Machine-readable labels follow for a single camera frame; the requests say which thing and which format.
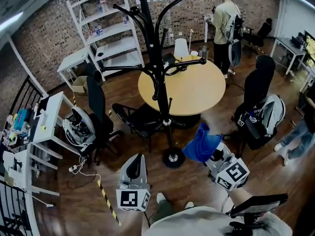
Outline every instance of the man standing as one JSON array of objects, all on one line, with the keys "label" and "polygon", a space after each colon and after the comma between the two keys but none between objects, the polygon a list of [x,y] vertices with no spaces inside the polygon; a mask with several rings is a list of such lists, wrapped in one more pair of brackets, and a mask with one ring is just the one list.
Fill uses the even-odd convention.
[{"label": "man standing", "polygon": [[304,118],[275,146],[274,150],[279,151],[289,145],[294,139],[301,138],[298,147],[288,150],[285,154],[281,155],[284,159],[284,165],[287,165],[291,159],[297,158],[307,152],[315,144],[315,83],[307,92],[306,102],[307,106]]},{"label": "man standing", "polygon": [[224,36],[223,32],[231,17],[231,15],[238,15],[241,17],[239,8],[233,3],[232,0],[221,0],[220,4],[211,19],[211,23],[216,28],[216,34],[214,39],[214,63],[221,70],[224,77],[227,78],[227,72],[230,67],[230,61],[228,58],[228,46],[229,41]]}]

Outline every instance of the blue cloth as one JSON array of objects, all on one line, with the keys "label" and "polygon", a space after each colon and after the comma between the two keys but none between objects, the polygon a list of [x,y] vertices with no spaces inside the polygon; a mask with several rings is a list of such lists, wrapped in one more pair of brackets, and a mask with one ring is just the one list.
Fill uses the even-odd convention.
[{"label": "blue cloth", "polygon": [[201,123],[195,138],[183,148],[183,153],[194,161],[206,162],[209,160],[222,140],[222,136],[210,135],[209,131],[210,128]]}]

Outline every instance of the cardboard box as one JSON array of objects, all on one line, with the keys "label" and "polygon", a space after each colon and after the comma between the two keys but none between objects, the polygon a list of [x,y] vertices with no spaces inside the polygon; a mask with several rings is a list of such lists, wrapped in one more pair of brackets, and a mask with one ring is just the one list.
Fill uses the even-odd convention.
[{"label": "cardboard box", "polygon": [[72,84],[72,90],[78,93],[88,93],[87,76],[79,76]]}]

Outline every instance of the black office chair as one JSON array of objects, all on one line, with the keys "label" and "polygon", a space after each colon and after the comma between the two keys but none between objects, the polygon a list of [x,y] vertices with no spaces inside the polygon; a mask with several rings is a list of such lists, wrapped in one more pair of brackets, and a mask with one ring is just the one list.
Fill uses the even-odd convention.
[{"label": "black office chair", "polygon": [[257,46],[258,47],[264,46],[264,39],[272,30],[272,19],[267,18],[266,22],[263,23],[257,35],[252,33],[253,29],[251,28],[248,29],[250,29],[250,33],[243,33],[243,39],[248,41],[249,46],[244,45],[244,49],[249,49],[250,53],[254,52],[258,55]]},{"label": "black office chair", "polygon": [[[265,136],[266,130],[262,123],[252,123],[250,116],[247,114],[259,109],[260,102],[267,97],[275,67],[275,62],[270,56],[258,56],[256,70],[251,72],[245,79],[244,102],[236,109],[232,117],[232,120],[238,127],[238,131],[223,135],[224,137],[232,137],[240,141],[240,147],[236,154],[238,157],[242,156],[246,144],[252,150],[258,149],[269,142],[277,133],[275,128],[271,137]],[[239,123],[241,115],[244,123],[242,125]]]},{"label": "black office chair", "polygon": [[161,113],[147,104],[135,109],[114,103],[112,108],[117,116],[130,127],[131,132],[138,134],[148,144],[149,153],[151,153],[151,137],[161,131],[163,125]]},{"label": "black office chair", "polygon": [[107,116],[105,112],[105,95],[102,89],[102,78],[99,71],[91,63],[86,65],[88,95],[89,95],[89,107],[93,111],[89,117],[95,128],[96,140],[93,146],[89,149],[92,152],[95,148],[94,162],[99,165],[98,160],[100,150],[102,148],[108,148],[111,151],[112,148],[109,144],[109,139],[116,135],[123,135],[124,133],[119,130],[113,132],[114,124],[112,120]]}]

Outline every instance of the wooden floor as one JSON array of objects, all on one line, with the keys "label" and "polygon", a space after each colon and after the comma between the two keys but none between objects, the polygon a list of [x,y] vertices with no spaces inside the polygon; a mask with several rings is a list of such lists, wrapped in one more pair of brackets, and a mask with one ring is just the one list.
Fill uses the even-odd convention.
[{"label": "wooden floor", "polygon": [[[273,40],[266,40],[263,49],[270,53]],[[192,49],[197,49],[202,44],[196,44]],[[212,43],[210,47],[210,57],[212,57]],[[276,51],[276,57],[282,50]],[[248,57],[244,53],[241,64],[235,68],[235,83],[244,86],[246,76],[254,70],[255,55]],[[298,90],[297,84],[290,82],[290,77],[284,75],[285,69],[277,66],[277,71],[270,86],[270,93],[278,94],[286,105],[285,119],[278,126],[278,134],[259,152],[251,151],[245,148],[243,160],[251,171],[249,181],[245,188],[254,195],[268,195],[288,193],[289,200],[277,208],[277,214],[291,228],[295,228],[297,217],[303,205],[315,189],[315,153],[311,151],[301,158],[295,159],[290,165],[283,167],[283,161],[278,154],[273,152],[273,146],[285,134],[287,134],[292,125],[290,120],[298,122],[299,114],[294,110],[297,104]],[[132,71],[120,76],[110,78],[104,83],[103,89],[106,95],[106,111],[111,109],[115,102],[139,107],[144,102],[138,92],[137,82],[140,72]],[[65,94],[72,99],[72,93],[67,87],[63,87]],[[90,112],[87,97],[77,96],[79,107]],[[213,134],[228,133],[235,130],[235,125],[230,120],[236,107],[243,101],[243,91],[241,88],[231,85],[226,89],[222,100],[213,108],[202,113],[202,120],[206,122]],[[65,114],[68,109],[62,108]],[[128,132],[122,122],[113,113],[112,120],[115,129],[122,129]],[[197,130],[197,126],[189,130],[176,130],[174,139],[178,147],[183,148],[190,141]],[[94,174],[96,171],[101,175],[101,182],[108,195],[115,212],[119,219],[124,222],[126,212],[117,209],[115,190],[118,188],[120,167],[125,161],[136,153],[145,155],[148,168],[148,182],[152,185],[151,199],[147,209],[148,216],[154,214],[157,210],[155,202],[157,192],[165,194],[175,209],[180,211],[184,204],[193,201],[196,206],[212,206],[221,209],[227,193],[218,185],[211,183],[207,178],[207,168],[201,163],[186,159],[181,168],[171,170],[166,168],[161,156],[167,148],[166,136],[163,133],[153,136],[153,151],[148,153],[147,145],[135,134],[126,134],[124,137],[116,137],[113,141],[116,147],[122,152],[120,157],[114,155],[111,151],[104,150],[101,157],[100,166],[87,166],[82,170],[87,174]],[[235,151],[235,144],[226,143],[231,151]],[[86,177],[83,175],[73,176],[68,168],[78,164],[78,157],[66,150],[60,149],[64,159],[59,160],[58,171],[47,171],[42,173],[36,181],[39,184],[51,190],[59,191],[61,196],[52,198],[49,195],[40,195],[47,201],[56,204],[54,208],[46,208],[41,203],[35,201],[35,210],[37,222],[41,235],[45,236],[80,236],[80,235],[117,235],[119,226],[112,217],[102,194],[96,184],[97,178]],[[229,211],[232,207],[229,199],[224,207],[224,211]]]}]

